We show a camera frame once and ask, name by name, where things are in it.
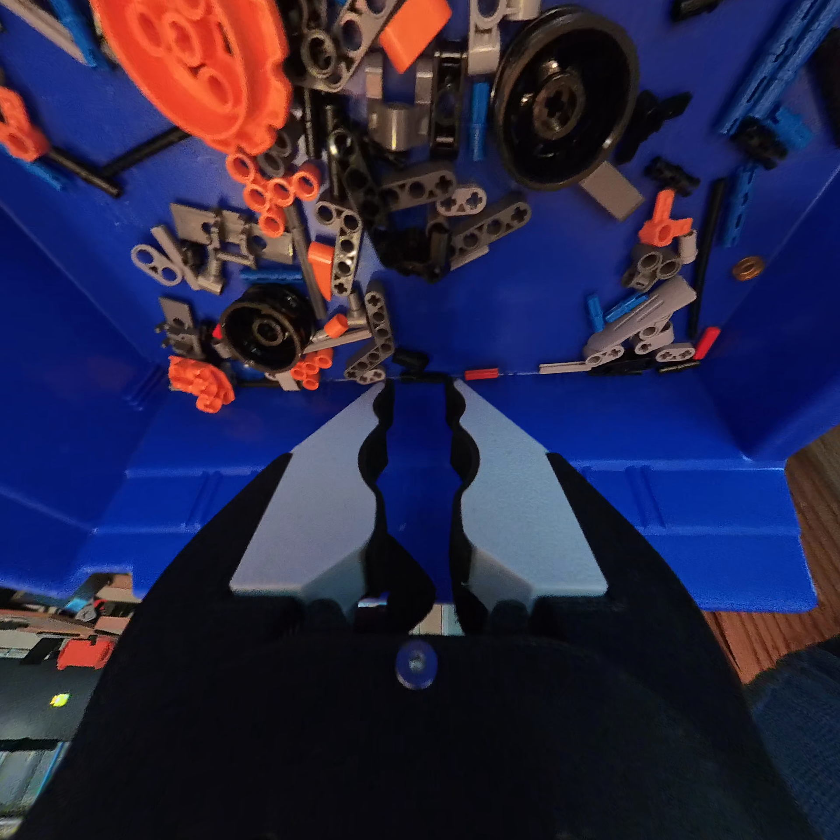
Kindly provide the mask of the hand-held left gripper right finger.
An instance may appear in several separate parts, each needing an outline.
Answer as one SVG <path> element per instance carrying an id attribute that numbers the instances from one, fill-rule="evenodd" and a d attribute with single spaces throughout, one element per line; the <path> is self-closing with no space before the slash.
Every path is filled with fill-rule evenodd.
<path id="1" fill-rule="evenodd" d="M 546 597 L 595 599 L 607 581 L 549 459 L 534 437 L 463 381 L 455 431 L 467 471 L 456 502 L 467 548 L 465 588 L 488 613 Z"/>

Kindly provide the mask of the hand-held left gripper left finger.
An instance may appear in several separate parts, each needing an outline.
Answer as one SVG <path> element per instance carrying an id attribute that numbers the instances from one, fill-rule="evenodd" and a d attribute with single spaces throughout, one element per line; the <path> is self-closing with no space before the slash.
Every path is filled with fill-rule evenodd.
<path id="1" fill-rule="evenodd" d="M 331 601 L 352 615 L 376 516 L 360 454 L 379 426 L 374 405 L 384 392 L 384 383 L 371 386 L 292 449 L 229 582 L 234 595 Z"/>

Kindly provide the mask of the blue plastic bin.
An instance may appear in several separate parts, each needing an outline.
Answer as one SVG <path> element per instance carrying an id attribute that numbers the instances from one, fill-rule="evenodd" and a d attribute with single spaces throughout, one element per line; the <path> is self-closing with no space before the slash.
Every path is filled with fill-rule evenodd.
<path id="1" fill-rule="evenodd" d="M 222 222 L 219 237 L 215 226 L 200 233 L 201 216 L 187 221 L 200 209 L 171 205 L 176 231 L 166 222 L 150 230 L 164 255 L 147 242 L 130 256 L 169 290 L 185 279 L 221 296 L 231 266 L 248 280 L 288 284 L 310 300 L 318 329 L 291 371 L 262 373 L 232 356 L 218 320 L 199 322 L 190 301 L 162 296 L 155 331 L 173 353 L 130 389 L 130 413 L 39 416 L 32 409 L 47 407 L 39 395 L 24 397 L 23 414 L 2 401 L 2 586 L 70 595 L 92 574 L 131 573 L 136 594 L 146 595 L 268 463 L 384 383 L 383 396 L 395 399 L 380 481 L 387 528 L 432 577 L 438 600 L 452 593 L 456 477 L 444 383 L 470 370 L 433 370 L 424 351 L 398 348 L 382 276 L 356 286 L 365 231 L 372 242 L 387 211 L 368 208 L 362 220 L 364 195 L 371 200 L 379 188 L 371 189 L 363 153 L 339 152 L 344 120 L 328 117 L 326 102 L 349 94 L 364 62 L 366 145 L 392 154 L 427 140 L 430 156 L 457 160 L 464 77 L 479 83 L 471 118 L 483 122 L 511 37 L 541 12 L 572 3 L 541 2 L 529 19 L 521 19 L 527 2 L 276 3 L 289 45 L 290 115 L 267 151 L 222 152 L 256 219 L 218 208 L 207 215 Z M 746 232 L 758 173 L 815 138 L 785 94 L 837 22 L 838 2 L 793 2 L 770 30 L 713 123 L 745 162 L 710 184 L 699 225 L 674 217 L 674 204 L 700 178 L 661 157 L 644 169 L 663 188 L 619 278 L 632 293 L 609 311 L 597 292 L 586 298 L 592 331 L 576 357 L 538 362 L 526 374 L 482 367 L 499 375 L 467 383 L 581 471 L 711 611 L 798 613 L 816 603 L 783 467 L 838 423 L 837 180 L 774 257 L 750 248 L 729 263 L 724 280 L 749 283 L 736 287 L 750 292 L 738 309 L 722 325 L 701 318 L 711 258 Z M 76 62 L 131 80 L 118 58 L 98 59 L 97 68 Z M 163 129 L 104 163 L 78 158 L 109 164 L 173 128 L 198 139 L 138 90 Z M 613 163 L 629 163 L 690 100 L 638 91 L 623 137 L 577 183 L 616 221 L 644 196 Z M 523 232 L 490 232 L 496 222 L 508 227 L 520 200 L 445 213 L 476 225 L 444 227 L 443 258 L 430 253 L 405 274 L 441 279 L 454 266 L 446 259 L 454 245 L 466 257 L 456 267 L 474 264 L 487 245 Z M 484 248 L 468 251 L 467 236 L 482 228 Z"/>

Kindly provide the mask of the heap of mixed coloured pieces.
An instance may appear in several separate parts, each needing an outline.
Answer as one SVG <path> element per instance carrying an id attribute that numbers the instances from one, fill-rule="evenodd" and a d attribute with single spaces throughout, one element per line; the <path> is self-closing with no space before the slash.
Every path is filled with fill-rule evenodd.
<path id="1" fill-rule="evenodd" d="M 674 217 L 705 212 L 710 184 L 733 174 L 746 161 L 734 142 L 717 133 L 718 112 L 728 104 L 747 65 L 758 55 L 770 30 L 793 2 L 722 2 L 721 8 L 682 24 L 669 22 L 670 2 L 568 2 L 608 18 L 633 42 L 639 68 L 639 92 L 660 102 L 690 93 L 679 116 L 641 144 L 627 164 L 616 164 L 644 196 L 626 221 L 615 220 L 579 185 L 554 192 L 526 187 L 506 170 L 501 140 L 492 123 L 492 107 L 483 122 L 473 122 L 471 99 L 478 82 L 464 77 L 460 146 L 457 160 L 432 152 L 426 140 L 406 152 L 385 154 L 366 140 L 364 62 L 349 94 L 328 101 L 328 117 L 344 122 L 339 152 L 363 153 L 371 176 L 364 195 L 363 221 L 376 209 L 386 221 L 374 223 L 373 241 L 364 234 L 356 259 L 357 287 L 382 276 L 395 324 L 395 345 L 424 351 L 432 368 L 464 370 L 497 366 L 506 374 L 536 371 L 538 362 L 577 356 L 592 331 L 585 300 L 598 293 L 605 310 L 628 294 L 620 285 L 637 231 L 650 217 L 663 188 L 644 169 L 654 158 L 700 178 L 692 196 L 677 194 Z M 23 20 L 2 12 L 2 70 L 12 89 L 34 112 L 58 146 L 93 163 L 104 163 L 164 127 L 164 118 L 121 71 L 84 69 L 49 45 Z M 836 180 L 838 152 L 827 138 L 809 72 L 802 70 L 785 106 L 800 113 L 815 138 L 791 150 L 775 170 L 758 173 L 758 186 L 747 210 L 745 233 L 711 258 L 703 323 L 721 326 L 750 292 L 724 280 L 736 255 L 752 248 L 774 257 L 805 217 L 826 184 Z M 245 185 L 227 172 L 225 156 L 200 140 L 184 140 L 117 176 L 119 199 L 68 176 L 72 183 L 56 191 L 39 175 L 2 151 L 2 375 L 24 395 L 2 396 L 12 411 L 25 397 L 43 397 L 40 414 L 67 415 L 82 409 L 130 413 L 130 389 L 142 376 L 167 364 L 172 348 L 161 347 L 164 333 L 159 298 L 190 301 L 199 322 L 215 322 L 252 282 L 236 266 L 224 268 L 221 296 L 192 289 L 186 279 L 172 290 L 148 277 L 132 262 L 130 251 L 156 244 L 152 227 L 166 222 L 174 233 L 171 205 L 202 212 L 203 235 L 222 234 L 222 222 L 209 218 L 218 208 L 256 215 L 245 202 Z M 453 268 L 437 275 L 406 275 L 429 254 L 443 257 L 444 227 L 476 225 L 459 210 L 479 211 L 520 195 L 492 234 L 523 227 L 487 245 L 489 253 L 474 264 L 456 267 L 466 257 L 450 250 Z M 479 236 L 467 236 L 467 250 L 481 251 Z"/>

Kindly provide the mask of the black wheel hub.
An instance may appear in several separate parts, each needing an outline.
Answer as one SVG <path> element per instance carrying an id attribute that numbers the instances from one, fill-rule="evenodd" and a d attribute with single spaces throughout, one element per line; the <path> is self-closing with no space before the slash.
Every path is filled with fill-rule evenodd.
<path id="1" fill-rule="evenodd" d="M 220 315 L 222 341 L 232 356 L 262 373 L 295 367 L 318 329 L 310 300 L 282 283 L 256 283 Z"/>

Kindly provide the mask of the large black pulley wheel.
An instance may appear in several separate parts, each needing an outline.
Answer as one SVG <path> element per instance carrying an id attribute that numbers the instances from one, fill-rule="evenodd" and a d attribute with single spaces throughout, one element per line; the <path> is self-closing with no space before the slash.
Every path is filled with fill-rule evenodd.
<path id="1" fill-rule="evenodd" d="M 637 49 L 622 26 L 576 4 L 541 12 L 502 50 L 491 89 L 509 175 L 538 192 L 584 180 L 623 137 L 638 86 Z"/>

